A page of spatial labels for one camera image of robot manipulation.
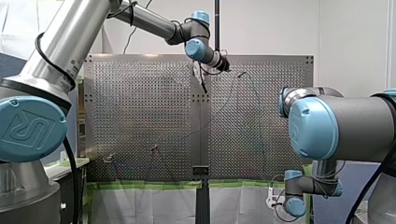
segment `green tape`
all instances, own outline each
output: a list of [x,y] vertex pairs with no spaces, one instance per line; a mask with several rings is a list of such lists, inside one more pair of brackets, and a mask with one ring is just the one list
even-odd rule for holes
[[150,181],[133,181],[122,180],[105,183],[89,183],[90,190],[100,189],[199,189],[202,186],[201,181],[180,181],[180,182],[150,182]]
[[[268,180],[246,180],[246,179],[229,179],[229,180],[209,180],[210,188],[241,188],[241,187],[262,187],[268,188],[271,181]],[[285,183],[274,181],[274,187],[285,188]]]

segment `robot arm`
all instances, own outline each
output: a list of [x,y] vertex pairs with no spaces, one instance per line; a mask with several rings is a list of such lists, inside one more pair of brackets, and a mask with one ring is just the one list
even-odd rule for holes
[[285,88],[281,117],[289,119],[291,146],[303,158],[318,161],[313,176],[285,173],[285,210],[305,213],[303,194],[338,197],[342,185],[337,160],[387,161],[395,139],[395,91],[364,98],[344,98],[329,88]]
[[123,1],[117,19],[131,23],[132,25],[149,33],[162,37],[169,45],[185,44],[185,52],[194,61],[217,68],[220,71],[228,71],[230,64],[226,57],[220,55],[209,47],[209,15],[203,11],[195,11],[183,24],[169,21],[154,12]]

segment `wire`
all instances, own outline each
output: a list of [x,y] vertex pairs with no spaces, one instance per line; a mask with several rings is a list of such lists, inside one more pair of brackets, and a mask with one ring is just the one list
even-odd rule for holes
[[281,217],[281,216],[279,215],[279,213],[277,212],[277,210],[276,210],[276,207],[277,207],[278,205],[280,205],[280,204],[277,203],[277,202],[279,201],[280,196],[281,196],[284,192],[285,192],[285,190],[283,189],[282,192],[280,192],[280,194],[279,194],[279,195],[277,196],[277,198],[276,198],[276,203],[275,203],[275,207],[274,207],[275,213],[276,213],[277,218],[279,218],[279,219],[280,219],[281,221],[283,221],[283,222],[294,222],[294,221],[296,221],[296,220],[298,219],[298,217],[296,217],[296,218],[294,218],[294,219],[292,219],[292,220],[286,220],[286,219],[284,219],[283,217]]
[[211,36],[209,27],[207,27],[207,25],[206,25],[203,21],[197,20],[197,19],[195,19],[195,18],[188,17],[188,18],[186,18],[186,19],[184,20],[184,23],[186,23],[186,22],[188,22],[188,21],[196,21],[196,22],[200,23],[200,24],[207,30],[207,32],[209,33],[209,37]]
[[[232,84],[231,84],[230,93],[229,93],[229,95],[228,95],[227,101],[226,101],[226,102],[224,103],[224,105],[218,110],[218,112],[215,113],[215,115],[213,116],[213,118],[211,118],[210,121],[208,121],[207,124],[204,125],[204,127],[202,127],[201,129],[199,129],[199,130],[197,130],[197,131],[194,131],[194,132],[191,132],[191,133],[185,135],[184,137],[181,137],[179,140],[177,140],[178,142],[180,142],[180,141],[182,141],[182,140],[184,140],[184,139],[190,137],[190,136],[191,136],[192,134],[194,134],[194,133],[200,133],[203,129],[205,129],[206,127],[208,127],[208,126],[211,124],[211,122],[215,119],[215,117],[216,117],[219,113],[221,113],[221,111],[225,108],[225,106],[230,102],[230,100],[231,100],[231,95],[233,94],[233,84],[235,83],[235,80],[236,80],[236,77],[233,79],[233,82],[232,82]],[[168,155],[167,155],[167,157],[165,157],[165,159],[168,159],[169,156],[172,154],[172,152],[173,152],[173,151],[169,152]]]
[[108,18],[108,19],[114,18],[114,17],[120,15],[122,12],[126,11],[126,9],[128,9],[128,8],[134,8],[134,6],[136,6],[136,4],[137,4],[137,1],[134,1],[134,2],[131,2],[131,1],[130,1],[128,7],[125,7],[125,8],[123,8],[123,9],[121,9],[121,10],[115,12],[115,13],[109,13],[109,14],[107,15],[107,18]]
[[338,174],[340,174],[341,173],[341,171],[344,169],[344,167],[346,166],[346,161],[344,161],[343,162],[343,165],[340,167],[340,169],[338,169],[338,171],[337,172],[335,172],[334,174],[332,174],[332,172],[333,171],[335,171],[335,169],[337,169],[337,167],[335,167],[332,171],[330,171],[329,173],[327,173],[326,175],[316,175],[316,177],[318,177],[318,178],[329,178],[329,177],[332,177],[332,176],[336,176],[336,175],[338,175]]
[[277,178],[279,176],[284,176],[284,175],[274,175],[274,177],[271,179],[271,188],[274,186],[275,178]]
[[73,178],[73,195],[74,195],[73,224],[78,224],[78,218],[79,218],[78,169],[76,166],[76,160],[73,154],[73,149],[70,147],[70,143],[67,140],[67,137],[64,139],[64,149],[66,150],[67,157],[69,158],[70,161],[70,168],[72,170],[72,178]]
[[135,27],[135,28],[132,30],[131,34],[129,35],[128,41],[126,42],[126,45],[125,45],[125,48],[124,48],[124,51],[123,51],[122,54],[125,54],[126,50],[128,49],[129,43],[131,42],[131,37],[132,37],[132,35],[134,34],[134,32],[136,32],[136,30],[137,30],[137,27]]
[[[151,3],[152,3],[152,0],[149,0],[149,1],[148,1],[148,4],[146,5],[146,8],[149,8],[149,5],[151,5]],[[124,51],[123,51],[122,54],[125,54],[126,50],[128,49],[128,46],[129,46],[129,44],[131,43],[132,35],[134,35],[134,33],[136,32],[136,30],[137,30],[137,27],[135,27],[135,28],[132,30],[132,32],[129,34],[129,36],[128,36],[128,41],[126,42],[126,45],[125,45],[125,48],[124,48]]]
[[179,21],[171,21],[171,22],[175,23],[175,25],[178,25],[178,32],[180,34],[181,39],[183,40],[184,47],[186,47],[187,38],[186,38],[186,34],[184,33],[184,29],[181,27],[181,23]]
[[396,140],[392,144],[391,151],[387,154],[385,159],[381,162],[381,164],[375,170],[375,172],[372,175],[372,177],[369,179],[369,181],[366,183],[366,185],[364,185],[363,189],[361,190],[361,193],[359,194],[359,197],[356,199],[355,203],[353,204],[352,208],[349,211],[349,214],[348,214],[348,216],[346,218],[346,224],[349,224],[352,221],[352,218],[354,217],[356,210],[358,210],[358,207],[361,204],[361,201],[363,200],[363,198],[366,195],[367,191],[370,189],[370,187],[374,184],[376,179],[382,173],[382,170],[384,169],[384,167],[389,164],[389,161],[392,159],[392,157],[395,154],[395,152],[396,152]]
[[223,71],[220,71],[220,72],[218,72],[218,73],[209,73],[208,71],[206,71],[203,67],[202,67],[202,65],[201,65],[201,63],[198,63],[199,64],[199,68],[202,70],[202,71],[204,71],[205,73],[207,73],[208,75],[210,75],[210,76],[218,76],[218,75],[220,75]]
[[66,81],[71,85],[70,91],[72,91],[76,87],[76,81],[74,80],[74,78],[70,74],[66,73],[61,67],[53,63],[41,49],[41,38],[43,37],[43,35],[44,33],[41,33],[35,38],[35,49],[37,50],[41,58],[44,59],[44,61],[46,61],[50,66],[55,68],[58,72],[66,77]]

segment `metal frame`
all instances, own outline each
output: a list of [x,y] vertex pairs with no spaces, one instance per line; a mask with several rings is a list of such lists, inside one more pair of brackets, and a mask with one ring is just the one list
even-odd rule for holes
[[[232,64],[240,63],[297,63],[304,65],[304,86],[310,87],[313,85],[313,57],[312,56],[228,56]],[[87,59],[86,71],[85,71],[85,108],[88,111],[86,114],[86,129],[92,130],[93,127],[93,108],[92,100],[94,98],[92,94],[93,86],[93,75],[92,66],[93,63],[97,62],[188,62],[189,59],[184,55],[159,55],[158,57],[146,57],[143,55],[90,55]],[[231,76],[236,76],[240,71],[231,72]],[[195,77],[191,76],[191,88],[190,88],[190,98],[191,102],[191,178],[186,180],[202,180],[203,185],[201,189],[197,190],[196,196],[196,223],[210,223],[210,199],[209,199],[209,186],[208,179],[216,178],[217,176],[211,175],[211,152],[209,145],[209,135],[213,134],[211,132],[210,125],[208,122],[212,121],[212,107],[214,100],[216,100],[214,93],[216,94],[216,89],[212,90],[214,78],[206,79],[206,88],[208,93],[204,93],[202,87],[198,84]],[[86,148],[88,150],[88,155],[90,152],[94,153],[94,142],[92,132],[86,132]],[[271,164],[269,161],[263,161],[265,164]],[[271,176],[223,176],[222,178],[250,178],[250,179],[263,179],[271,178]],[[163,178],[155,179],[161,181],[175,181],[175,179]]]

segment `perforated metal panel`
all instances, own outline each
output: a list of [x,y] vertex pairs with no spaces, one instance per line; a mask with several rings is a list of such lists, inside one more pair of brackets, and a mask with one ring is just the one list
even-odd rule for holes
[[[301,169],[278,114],[283,87],[312,86],[313,58],[234,56],[233,72],[212,78],[211,178],[271,178]],[[238,74],[246,72],[240,78]]]
[[[184,55],[96,55],[86,64],[90,181],[271,178],[301,168],[278,115],[279,91],[312,86],[306,56],[229,56],[204,94]],[[240,78],[240,72],[246,72]],[[113,155],[112,162],[104,162]]]
[[[191,179],[191,68],[185,57],[91,60],[86,81],[97,159],[90,180]],[[104,162],[110,155],[112,162]]]

